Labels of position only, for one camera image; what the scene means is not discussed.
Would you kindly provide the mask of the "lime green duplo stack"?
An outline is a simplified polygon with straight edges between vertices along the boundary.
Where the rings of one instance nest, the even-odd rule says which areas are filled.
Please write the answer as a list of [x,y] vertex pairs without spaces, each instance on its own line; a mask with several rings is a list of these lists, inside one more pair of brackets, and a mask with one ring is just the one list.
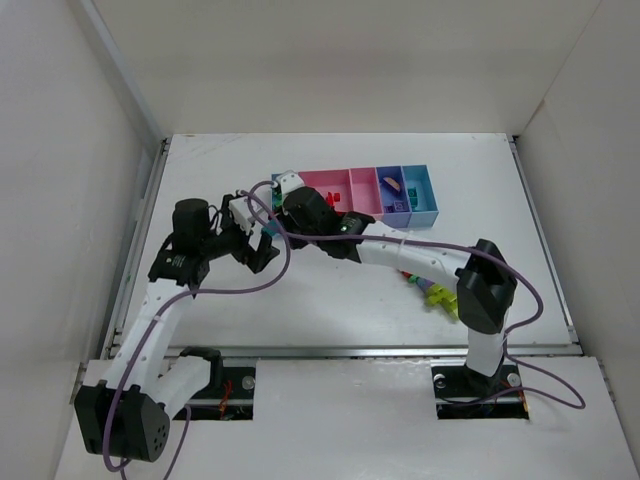
[[429,307],[439,306],[452,319],[458,319],[457,295],[439,284],[433,284],[426,290],[425,303]]

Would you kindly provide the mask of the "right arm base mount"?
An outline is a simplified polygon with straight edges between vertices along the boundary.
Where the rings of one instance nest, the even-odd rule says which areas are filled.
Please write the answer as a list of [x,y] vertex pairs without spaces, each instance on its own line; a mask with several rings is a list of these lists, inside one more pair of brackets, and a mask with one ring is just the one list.
[[439,420],[529,419],[515,365],[502,365],[492,377],[465,365],[436,365],[431,373]]

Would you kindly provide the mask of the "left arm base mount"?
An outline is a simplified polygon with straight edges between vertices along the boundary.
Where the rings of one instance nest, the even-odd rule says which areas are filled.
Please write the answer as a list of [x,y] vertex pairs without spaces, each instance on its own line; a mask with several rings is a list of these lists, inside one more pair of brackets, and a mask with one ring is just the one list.
[[210,367],[208,383],[188,402],[194,421],[245,421],[253,419],[256,386],[254,364],[225,361],[221,352],[212,347],[187,347],[171,360],[168,372],[179,360],[199,358]]

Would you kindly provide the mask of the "teal square brick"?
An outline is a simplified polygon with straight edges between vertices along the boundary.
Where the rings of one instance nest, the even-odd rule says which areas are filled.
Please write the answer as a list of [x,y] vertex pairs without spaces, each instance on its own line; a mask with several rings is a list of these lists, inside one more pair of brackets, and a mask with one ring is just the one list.
[[279,231],[275,227],[263,227],[262,232],[268,234],[270,237],[277,237],[280,235]]

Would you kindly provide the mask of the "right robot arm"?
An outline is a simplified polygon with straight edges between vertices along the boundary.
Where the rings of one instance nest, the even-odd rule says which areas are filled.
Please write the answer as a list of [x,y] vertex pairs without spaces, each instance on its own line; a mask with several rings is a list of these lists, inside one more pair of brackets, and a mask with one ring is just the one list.
[[338,213],[309,186],[284,194],[281,211],[284,228],[301,245],[313,243],[335,259],[404,271],[454,293],[458,318],[468,329],[466,368],[478,378],[496,376],[517,280],[493,242],[481,239],[461,250],[430,246],[369,215]]

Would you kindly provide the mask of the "red duplo roof brick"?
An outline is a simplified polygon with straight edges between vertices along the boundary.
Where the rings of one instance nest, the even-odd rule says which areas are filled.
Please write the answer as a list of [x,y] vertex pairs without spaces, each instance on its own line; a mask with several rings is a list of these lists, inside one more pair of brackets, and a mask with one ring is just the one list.
[[329,206],[335,207],[341,201],[341,193],[340,192],[328,192],[325,197],[326,202]]

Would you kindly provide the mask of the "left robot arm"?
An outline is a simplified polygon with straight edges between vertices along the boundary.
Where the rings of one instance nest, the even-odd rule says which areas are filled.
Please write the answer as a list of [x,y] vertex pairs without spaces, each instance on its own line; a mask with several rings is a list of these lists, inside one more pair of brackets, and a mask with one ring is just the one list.
[[172,231],[149,269],[143,304],[105,375],[82,385],[74,409],[88,453],[110,472],[162,454],[171,419],[222,371],[216,350],[188,348],[174,370],[160,368],[170,340],[197,295],[210,263],[227,255],[259,273],[279,251],[268,235],[250,244],[255,225],[247,193],[227,194],[212,213],[204,199],[175,204]]

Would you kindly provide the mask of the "teal frog duplo brick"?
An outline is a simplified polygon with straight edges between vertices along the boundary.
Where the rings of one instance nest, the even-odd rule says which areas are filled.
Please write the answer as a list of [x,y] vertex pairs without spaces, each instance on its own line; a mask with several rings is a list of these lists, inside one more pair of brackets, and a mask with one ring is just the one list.
[[419,206],[419,196],[417,189],[414,187],[409,187],[407,189],[407,195],[409,199],[409,203],[412,210],[417,210]]

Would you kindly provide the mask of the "lavender duplo brick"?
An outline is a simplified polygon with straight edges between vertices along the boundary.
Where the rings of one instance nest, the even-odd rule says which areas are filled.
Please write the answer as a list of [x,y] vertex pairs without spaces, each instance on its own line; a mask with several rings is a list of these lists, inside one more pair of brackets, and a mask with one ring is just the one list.
[[407,207],[402,201],[394,201],[391,204],[385,206],[386,213],[401,213],[406,211]]

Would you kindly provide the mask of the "purple flower duplo brick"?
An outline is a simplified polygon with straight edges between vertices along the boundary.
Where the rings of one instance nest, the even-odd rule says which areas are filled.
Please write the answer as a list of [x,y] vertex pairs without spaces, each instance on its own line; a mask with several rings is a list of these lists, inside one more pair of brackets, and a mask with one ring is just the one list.
[[424,278],[418,278],[416,280],[416,285],[420,288],[420,290],[426,294],[429,289],[431,288],[431,286],[433,285],[433,283],[429,280],[426,280]]

